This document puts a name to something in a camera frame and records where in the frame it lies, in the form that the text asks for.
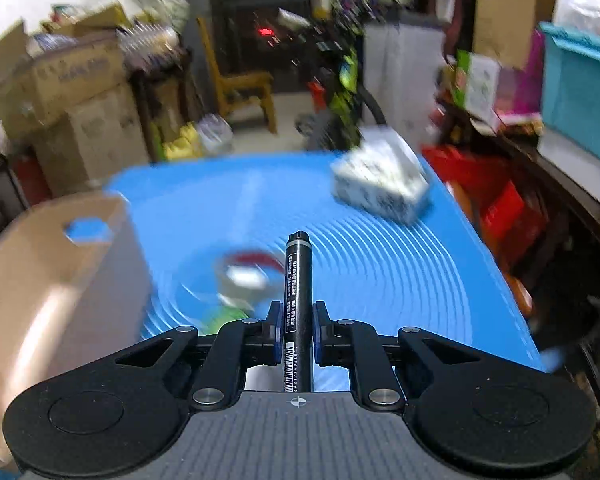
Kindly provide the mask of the wooden chair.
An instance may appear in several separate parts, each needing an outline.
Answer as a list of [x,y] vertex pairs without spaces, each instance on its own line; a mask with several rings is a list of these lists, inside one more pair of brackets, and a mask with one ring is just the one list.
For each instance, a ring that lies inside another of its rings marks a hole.
[[196,23],[220,116],[226,119],[236,110],[257,105],[262,110],[268,131],[277,134],[272,91],[273,76],[269,72],[258,72],[257,70],[237,75],[223,75],[216,59],[206,21],[202,16],[198,16]]

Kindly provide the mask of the top open cardboard box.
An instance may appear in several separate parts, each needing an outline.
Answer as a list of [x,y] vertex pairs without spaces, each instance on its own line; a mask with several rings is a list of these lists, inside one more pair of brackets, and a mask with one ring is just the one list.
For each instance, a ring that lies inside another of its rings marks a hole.
[[0,121],[17,143],[65,112],[125,82],[118,29],[130,24],[111,3],[51,32],[29,35],[23,21],[0,37]]

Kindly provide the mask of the teal plastic bin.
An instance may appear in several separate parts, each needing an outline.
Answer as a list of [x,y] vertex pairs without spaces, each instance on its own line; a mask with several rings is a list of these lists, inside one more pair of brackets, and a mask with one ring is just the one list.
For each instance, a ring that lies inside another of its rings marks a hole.
[[600,160],[600,36],[539,24],[544,37],[544,125]]

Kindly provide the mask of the beige plastic storage bin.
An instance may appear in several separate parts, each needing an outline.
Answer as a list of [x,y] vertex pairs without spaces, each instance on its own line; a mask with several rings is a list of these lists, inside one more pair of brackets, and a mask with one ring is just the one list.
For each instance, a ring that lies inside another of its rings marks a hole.
[[101,192],[39,204],[0,235],[2,422],[23,390],[140,339],[151,277],[128,202]]

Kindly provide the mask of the white tissue pack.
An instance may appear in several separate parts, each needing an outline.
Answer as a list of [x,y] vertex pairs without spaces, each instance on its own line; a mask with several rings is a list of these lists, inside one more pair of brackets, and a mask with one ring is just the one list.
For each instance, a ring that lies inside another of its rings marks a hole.
[[332,163],[332,195],[341,203],[402,224],[428,203],[429,178],[415,152],[385,125],[361,129],[361,144]]

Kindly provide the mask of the blue silicone mat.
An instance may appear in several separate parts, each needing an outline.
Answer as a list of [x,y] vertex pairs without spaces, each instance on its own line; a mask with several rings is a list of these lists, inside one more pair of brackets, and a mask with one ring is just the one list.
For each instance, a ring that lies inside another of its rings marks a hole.
[[410,226],[338,203],[332,156],[229,157],[126,170],[112,189],[158,289],[145,338],[180,334],[201,352],[190,400],[230,404],[250,370],[306,403],[347,391],[373,411],[405,401],[396,364],[436,340],[420,377],[468,390],[542,375],[504,278],[438,180]]

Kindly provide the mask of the black marker pen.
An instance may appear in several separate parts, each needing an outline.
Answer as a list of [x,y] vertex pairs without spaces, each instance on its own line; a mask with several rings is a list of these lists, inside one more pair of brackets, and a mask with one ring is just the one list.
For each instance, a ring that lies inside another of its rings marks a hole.
[[303,231],[288,237],[285,252],[283,319],[284,390],[309,392],[313,386],[312,245]]

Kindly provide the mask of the green white carton box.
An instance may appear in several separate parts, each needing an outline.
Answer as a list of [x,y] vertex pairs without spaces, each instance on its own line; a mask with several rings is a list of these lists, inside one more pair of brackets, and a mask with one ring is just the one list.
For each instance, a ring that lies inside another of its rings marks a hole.
[[458,50],[452,87],[454,104],[468,114],[493,122],[501,65],[481,54]]

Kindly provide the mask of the clear plastic bag on floor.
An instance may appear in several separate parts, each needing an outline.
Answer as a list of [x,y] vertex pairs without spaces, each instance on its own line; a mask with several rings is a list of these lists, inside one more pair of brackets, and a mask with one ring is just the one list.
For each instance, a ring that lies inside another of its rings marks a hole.
[[233,148],[233,129],[220,115],[208,114],[196,125],[204,152],[208,156],[228,154]]

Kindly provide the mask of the stacked lower cardboard box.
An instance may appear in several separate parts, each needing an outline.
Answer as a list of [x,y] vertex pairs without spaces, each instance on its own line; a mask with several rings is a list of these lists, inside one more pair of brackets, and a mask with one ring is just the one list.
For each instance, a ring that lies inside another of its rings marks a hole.
[[149,162],[128,84],[70,108],[56,125],[37,133],[32,145],[55,196],[100,188],[118,172]]

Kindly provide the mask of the white appliance cabinet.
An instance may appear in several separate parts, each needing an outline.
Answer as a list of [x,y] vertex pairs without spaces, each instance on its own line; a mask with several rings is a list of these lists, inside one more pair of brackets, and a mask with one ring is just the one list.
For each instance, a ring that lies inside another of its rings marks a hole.
[[388,125],[414,150],[432,142],[438,77],[445,66],[444,24],[430,15],[401,11],[394,21],[364,27],[363,84]]

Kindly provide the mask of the yellow oil jug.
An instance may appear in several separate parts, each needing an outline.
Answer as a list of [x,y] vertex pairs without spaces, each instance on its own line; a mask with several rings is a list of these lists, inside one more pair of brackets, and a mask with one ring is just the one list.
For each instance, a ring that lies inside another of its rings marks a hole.
[[192,122],[180,129],[180,134],[174,141],[163,143],[162,148],[164,158],[169,162],[204,157],[201,137]]

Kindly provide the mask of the green children's bicycle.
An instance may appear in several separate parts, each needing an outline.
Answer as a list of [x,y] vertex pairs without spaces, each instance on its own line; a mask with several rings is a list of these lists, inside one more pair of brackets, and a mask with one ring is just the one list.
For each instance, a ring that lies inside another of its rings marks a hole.
[[385,114],[360,75],[358,45],[324,32],[304,34],[299,58],[314,112],[301,114],[294,126],[308,152],[345,152],[361,143],[362,119],[370,113],[375,125],[387,123]]

